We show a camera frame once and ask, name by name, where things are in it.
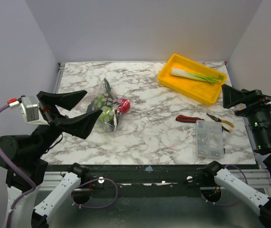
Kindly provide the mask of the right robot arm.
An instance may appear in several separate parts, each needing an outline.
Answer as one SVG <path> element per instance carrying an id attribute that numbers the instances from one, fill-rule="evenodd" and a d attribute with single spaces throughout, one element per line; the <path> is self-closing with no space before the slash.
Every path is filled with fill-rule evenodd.
<path id="1" fill-rule="evenodd" d="M 243 104 L 236 116 L 247 119 L 255 145 L 255 153 L 264 155 L 265 170 L 248 170 L 240 174 L 213 161 L 202 170 L 205 188 L 221 187 L 250 207 L 265 228 L 271 228 L 271 96 L 260 90 L 238 90 L 222 85 L 223 107 Z"/>

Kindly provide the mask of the green chives bunch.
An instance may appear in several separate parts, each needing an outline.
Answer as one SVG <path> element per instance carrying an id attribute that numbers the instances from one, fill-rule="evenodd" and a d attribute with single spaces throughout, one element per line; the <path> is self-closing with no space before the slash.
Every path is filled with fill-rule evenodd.
<path id="1" fill-rule="evenodd" d="M 108 97 L 110 97 L 111 99 L 113 99 L 113 96 L 112 96 L 112 87 L 110 86 L 108 80 L 105 78 L 104 79 L 104 84 L 105 84 L 105 89 L 106 89 L 106 93 L 108 94 Z"/>

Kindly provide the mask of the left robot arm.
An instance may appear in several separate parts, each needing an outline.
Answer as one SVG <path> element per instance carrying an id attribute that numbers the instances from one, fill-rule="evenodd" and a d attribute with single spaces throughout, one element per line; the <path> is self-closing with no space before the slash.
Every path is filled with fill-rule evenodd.
<path id="1" fill-rule="evenodd" d="M 6 228 L 47 228 L 65 199 L 77 187 L 88 184 L 89 170 L 72 164 L 55 189 L 38 205 L 35 200 L 43 183 L 48 163 L 42 159 L 62 133 L 86 139 L 101 115 L 101 110 L 69 118 L 59 108 L 73 109 L 87 94 L 85 90 L 54 94 L 39 92 L 35 97 L 10 99 L 0 113 L 19 107 L 25 122 L 35 124 L 30 135 L 0 137 L 0 167 L 7 170 L 8 191 Z"/>

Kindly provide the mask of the green grapes bunch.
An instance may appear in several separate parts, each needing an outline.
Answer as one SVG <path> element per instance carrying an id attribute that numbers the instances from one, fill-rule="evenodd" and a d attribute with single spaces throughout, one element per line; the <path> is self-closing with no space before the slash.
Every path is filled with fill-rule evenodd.
<path id="1" fill-rule="evenodd" d="M 108 99 L 108 93 L 98 94 L 94 100 L 95 109 L 101 109 L 103 106 L 105 106 L 105 104 L 108 102 Z"/>

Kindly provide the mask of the green cabbage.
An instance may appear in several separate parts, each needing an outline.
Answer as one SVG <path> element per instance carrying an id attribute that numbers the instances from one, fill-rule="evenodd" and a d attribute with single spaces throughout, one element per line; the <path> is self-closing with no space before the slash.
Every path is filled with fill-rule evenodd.
<path id="1" fill-rule="evenodd" d="M 110 106 L 104 106 L 102 113 L 99 117 L 100 121 L 103 123 L 110 123 L 114 119 L 114 110 Z"/>

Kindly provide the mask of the clear pink zip top bag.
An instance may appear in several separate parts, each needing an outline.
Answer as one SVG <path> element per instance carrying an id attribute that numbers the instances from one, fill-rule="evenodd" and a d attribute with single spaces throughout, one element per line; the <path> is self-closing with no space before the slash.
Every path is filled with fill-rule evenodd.
<path id="1" fill-rule="evenodd" d="M 109 130 L 115 131 L 121 117 L 129 112 L 131 103 L 129 99 L 118 97 L 109 81 L 104 78 L 98 90 L 93 92 L 93 100 L 87 106 L 86 112 L 101 110 L 99 121 Z"/>

